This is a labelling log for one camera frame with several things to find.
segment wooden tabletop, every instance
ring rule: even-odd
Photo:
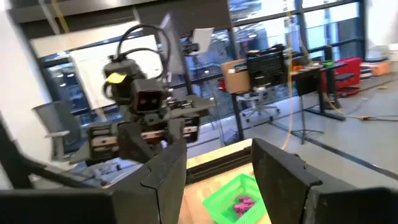
[[[196,156],[187,161],[187,168],[200,165],[204,162],[226,156],[233,152],[243,150],[251,145],[251,139],[247,139],[221,149]],[[184,196],[181,204],[179,224],[213,224],[214,221],[209,216],[205,206],[202,204],[204,199],[216,192],[220,187],[227,184],[238,174],[253,175],[252,164],[246,164],[236,169],[224,172],[220,175],[210,177],[206,180],[191,184],[185,187]],[[268,214],[265,214],[257,223],[271,224]]]

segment yellow label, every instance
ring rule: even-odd
[[[107,77],[106,81],[113,84],[118,84],[123,82],[124,78],[127,75],[121,75],[117,72],[112,73],[110,76]]]

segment office chair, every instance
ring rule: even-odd
[[[52,140],[52,160],[68,161],[72,154],[77,152],[87,141],[82,137],[82,129],[76,118],[71,114],[67,102],[54,101],[33,108],[48,134],[46,138]],[[87,171],[100,179],[97,169],[118,166],[117,163],[102,163],[104,161],[86,161]]]
[[[249,108],[249,112],[242,112],[242,116],[246,118],[246,122],[250,122],[250,117],[257,113],[259,116],[262,112],[268,113],[268,109],[276,109],[277,113],[280,113],[280,109],[277,106],[266,106],[264,103],[266,102],[267,98],[272,98],[270,96],[271,92],[274,92],[273,89],[267,90],[259,90],[255,93],[246,93],[244,96],[238,96],[238,101],[250,101],[251,108]],[[274,120],[273,116],[270,116],[269,119],[272,121]]]

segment gray floor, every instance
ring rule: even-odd
[[[362,89],[370,89],[356,96],[341,99],[340,101],[343,105],[342,111],[349,113],[353,110],[357,110],[360,105],[359,109],[353,114],[371,116],[398,115],[398,95],[396,95],[398,82],[390,82],[394,78],[395,76],[385,76],[362,82]],[[390,82],[386,84],[389,87],[388,90],[371,88],[385,82]],[[303,98],[304,107],[307,108],[316,105],[317,99],[317,95],[314,93],[305,95]],[[275,103],[281,110],[280,114],[276,114],[275,111],[270,110],[270,113],[275,117],[275,123],[283,126],[289,125],[289,102],[289,100],[283,100]],[[301,129],[301,115],[298,113],[300,111],[299,98],[293,98],[292,103],[295,112],[293,130]],[[268,120],[269,116],[266,114],[262,114],[262,116],[253,116],[250,123],[246,123],[243,120],[245,138],[261,138],[275,146],[281,147],[287,136],[287,132],[268,124]],[[325,132],[324,134],[310,135],[310,137],[316,141],[398,174],[398,163],[395,162],[398,157],[398,150],[396,147],[398,146],[398,138],[394,136],[394,130],[398,129],[398,122],[366,122],[352,118],[346,121],[335,121],[307,112],[305,113],[305,120],[307,129],[316,129]],[[215,129],[213,129],[211,124],[201,127],[199,141],[188,145],[189,158],[222,147],[221,138],[223,135],[221,133],[225,133],[226,130],[229,129],[235,131],[236,120],[234,117],[225,118],[221,121],[214,122],[213,126]],[[383,185],[398,188],[398,181],[349,159],[345,159],[344,157],[327,151],[310,142],[301,145],[300,139],[295,136],[290,138],[286,150],[299,154],[302,159],[316,168],[357,187],[375,187]],[[139,167],[132,166],[128,161],[120,162],[123,167],[127,168],[123,169],[121,172],[109,172],[103,175],[104,180],[113,182],[122,178],[126,172],[132,172]],[[37,186],[40,188],[53,187],[53,185],[46,184],[43,181],[38,182]]]

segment cardboard box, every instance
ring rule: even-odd
[[[229,74],[229,69],[234,69],[234,65],[245,62],[245,59],[226,62],[221,65],[225,86],[229,93],[244,93],[251,89],[248,71]]]

